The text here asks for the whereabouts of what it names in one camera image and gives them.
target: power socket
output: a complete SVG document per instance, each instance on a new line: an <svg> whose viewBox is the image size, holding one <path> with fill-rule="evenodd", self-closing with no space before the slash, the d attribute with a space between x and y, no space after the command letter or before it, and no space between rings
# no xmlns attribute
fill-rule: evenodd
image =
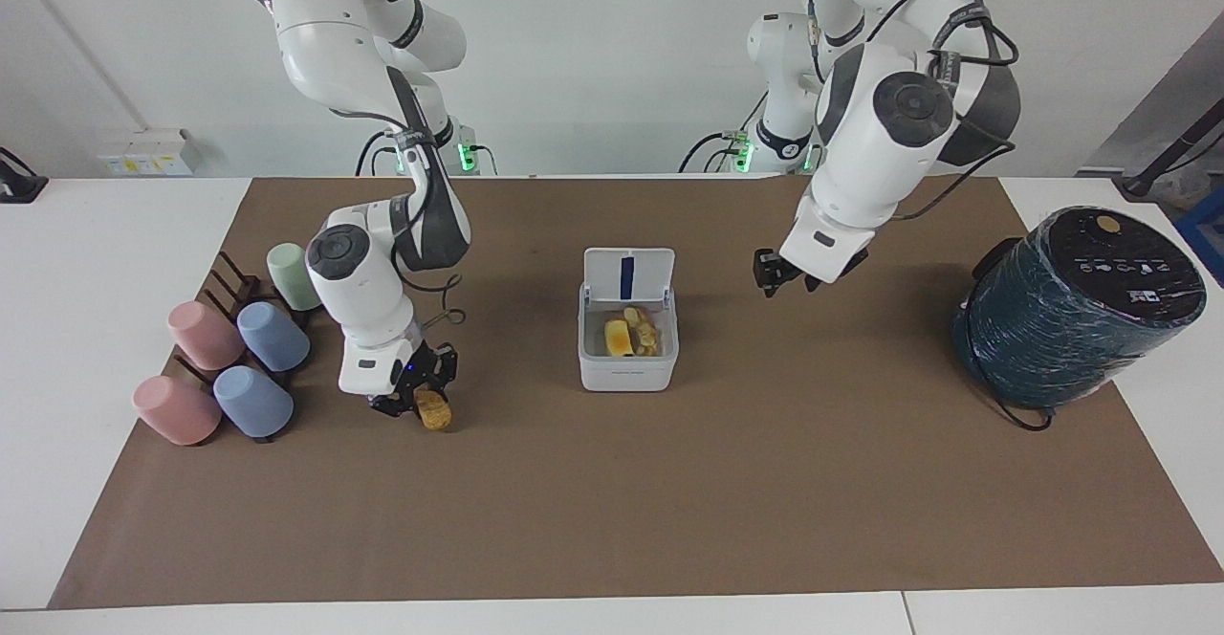
<svg viewBox="0 0 1224 635"><path fill-rule="evenodd" d="M111 176L195 176L201 164L180 130L111 133L98 159Z"/></svg>

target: white table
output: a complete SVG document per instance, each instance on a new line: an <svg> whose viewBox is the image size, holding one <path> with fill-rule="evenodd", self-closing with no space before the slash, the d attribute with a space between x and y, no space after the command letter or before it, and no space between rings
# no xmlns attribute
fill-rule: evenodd
<svg viewBox="0 0 1224 635"><path fill-rule="evenodd" d="M247 179L55 181L0 208L0 606L40 609L162 369L174 305L195 296ZM1028 226L1072 203L1180 237L1109 182L1007 179ZM1217 558L1224 555L1224 291L1174 343L1121 374L1131 405ZM98 316L97 307L106 307ZM122 355L115 361L113 356ZM783 597L266 604L2 613L4 633L1224 633L1224 585Z"/></svg>

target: blue crate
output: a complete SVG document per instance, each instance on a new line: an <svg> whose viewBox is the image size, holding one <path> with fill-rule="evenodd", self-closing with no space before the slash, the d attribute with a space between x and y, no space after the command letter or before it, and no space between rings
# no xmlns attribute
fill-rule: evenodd
<svg viewBox="0 0 1224 635"><path fill-rule="evenodd" d="M1215 283L1224 286L1224 187L1217 187L1202 203L1190 209L1176 226Z"/></svg>

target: blue cup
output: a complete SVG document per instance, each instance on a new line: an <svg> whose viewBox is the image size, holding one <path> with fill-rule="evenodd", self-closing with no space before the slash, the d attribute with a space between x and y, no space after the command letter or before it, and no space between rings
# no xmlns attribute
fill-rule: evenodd
<svg viewBox="0 0 1224 635"><path fill-rule="evenodd" d="M268 303L253 303L237 316L237 330L255 357L272 372L289 372L310 352L310 338L286 313Z"/></svg>
<svg viewBox="0 0 1224 635"><path fill-rule="evenodd" d="M213 395L225 416L252 439L284 429L294 414L294 396L248 366L231 366L223 372L213 384Z"/></svg>

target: white wall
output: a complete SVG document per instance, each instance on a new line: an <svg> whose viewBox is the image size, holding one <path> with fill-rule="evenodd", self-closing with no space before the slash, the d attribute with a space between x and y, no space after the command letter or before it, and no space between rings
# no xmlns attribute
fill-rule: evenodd
<svg viewBox="0 0 1224 635"><path fill-rule="evenodd" d="M503 173L676 169L695 138L739 125L760 94L743 44L752 21L799 11L802 2L427 1L468 31L466 64L438 81L450 111L496 148ZM0 33L27 24L15 11L28 2L0 2ZM142 120L190 131L208 176L350 173L377 128L297 95L280 69L271 18L253 0L50 2ZM988 2L1023 50L1021 150L991 165L1009 176L1075 173L1224 7L1224 0ZM122 128L125 111L104 86L61 72L71 64L40 46L48 44L38 38L0 44L0 142L44 173L92 173L88 128Z"/></svg>
<svg viewBox="0 0 1224 635"><path fill-rule="evenodd" d="M1120 169L1121 176L1138 176L1165 148L1173 146L1195 121L1224 98L1224 13L1215 18L1207 33L1186 50L1165 77L1160 78L1151 94L1118 126L1105 144L1092 157L1091 169ZM1218 137L1224 126L1212 130L1190 150L1197 155L1202 147ZM1211 150L1192 168L1193 170L1224 170L1224 150Z"/></svg>

